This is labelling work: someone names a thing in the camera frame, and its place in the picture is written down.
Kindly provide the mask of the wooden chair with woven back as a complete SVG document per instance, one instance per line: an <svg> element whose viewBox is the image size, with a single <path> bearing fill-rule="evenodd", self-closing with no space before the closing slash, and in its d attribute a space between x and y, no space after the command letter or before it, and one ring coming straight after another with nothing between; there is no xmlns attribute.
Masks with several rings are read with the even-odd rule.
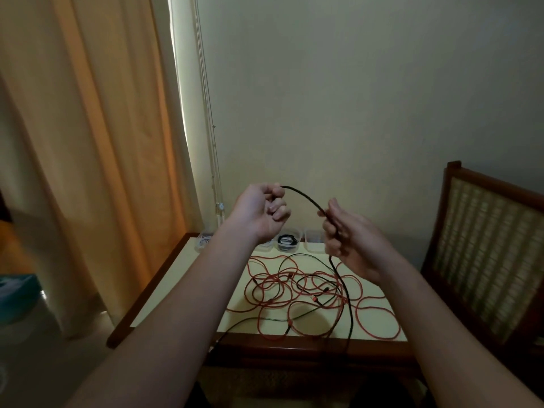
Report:
<svg viewBox="0 0 544 408"><path fill-rule="evenodd" d="M449 162L422 275L522 381L544 387L544 195Z"/></svg>

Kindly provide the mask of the person's right hand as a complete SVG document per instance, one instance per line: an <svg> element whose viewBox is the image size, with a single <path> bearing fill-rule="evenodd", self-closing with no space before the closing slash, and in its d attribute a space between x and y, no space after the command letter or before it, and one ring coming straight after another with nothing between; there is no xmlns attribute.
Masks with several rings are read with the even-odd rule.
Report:
<svg viewBox="0 0 544 408"><path fill-rule="evenodd" d="M334 257L357 276L379 286L382 275L403 262L402 256L369 219L340 205L336 216L343 255Z"/></svg>

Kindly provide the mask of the person's right forearm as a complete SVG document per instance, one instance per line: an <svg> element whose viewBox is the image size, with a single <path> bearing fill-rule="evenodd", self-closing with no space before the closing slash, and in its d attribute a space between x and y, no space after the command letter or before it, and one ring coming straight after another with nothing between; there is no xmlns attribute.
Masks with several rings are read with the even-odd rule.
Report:
<svg viewBox="0 0 544 408"><path fill-rule="evenodd" d="M376 260L376 268L439 408L544 408L402 256Z"/></svg>

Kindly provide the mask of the teal box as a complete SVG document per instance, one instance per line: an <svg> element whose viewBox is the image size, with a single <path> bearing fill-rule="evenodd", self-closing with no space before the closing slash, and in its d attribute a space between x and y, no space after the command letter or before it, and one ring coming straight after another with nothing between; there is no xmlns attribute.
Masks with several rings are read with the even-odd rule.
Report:
<svg viewBox="0 0 544 408"><path fill-rule="evenodd" d="M0 275L0 328L23 318L41 300L35 274Z"/></svg>

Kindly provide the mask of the person's left forearm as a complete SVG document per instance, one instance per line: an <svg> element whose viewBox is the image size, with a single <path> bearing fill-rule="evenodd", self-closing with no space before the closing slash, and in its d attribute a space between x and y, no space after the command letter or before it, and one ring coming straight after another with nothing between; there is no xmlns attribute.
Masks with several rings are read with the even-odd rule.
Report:
<svg viewBox="0 0 544 408"><path fill-rule="evenodd" d="M228 220L166 297L65 408L176 408L193 388L255 247Z"/></svg>

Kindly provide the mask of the beige curtain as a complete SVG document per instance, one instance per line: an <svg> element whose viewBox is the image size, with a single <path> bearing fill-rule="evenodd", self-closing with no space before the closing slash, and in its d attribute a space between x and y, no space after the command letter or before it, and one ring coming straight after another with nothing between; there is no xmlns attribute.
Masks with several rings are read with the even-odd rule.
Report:
<svg viewBox="0 0 544 408"><path fill-rule="evenodd" d="M169 0L0 0L0 190L64 338L202 227Z"/></svg>

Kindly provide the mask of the person's left hand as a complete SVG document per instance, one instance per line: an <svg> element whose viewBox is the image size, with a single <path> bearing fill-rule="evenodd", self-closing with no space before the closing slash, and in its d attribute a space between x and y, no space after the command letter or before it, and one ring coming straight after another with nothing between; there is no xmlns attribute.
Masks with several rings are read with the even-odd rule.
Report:
<svg viewBox="0 0 544 408"><path fill-rule="evenodd" d="M241 229L241 232L251 240L251 245L256 247L268 240L273 239L277 234L257 233L257 202L258 188L261 183L249 185L237 198L228 222L234 223Z"/></svg>

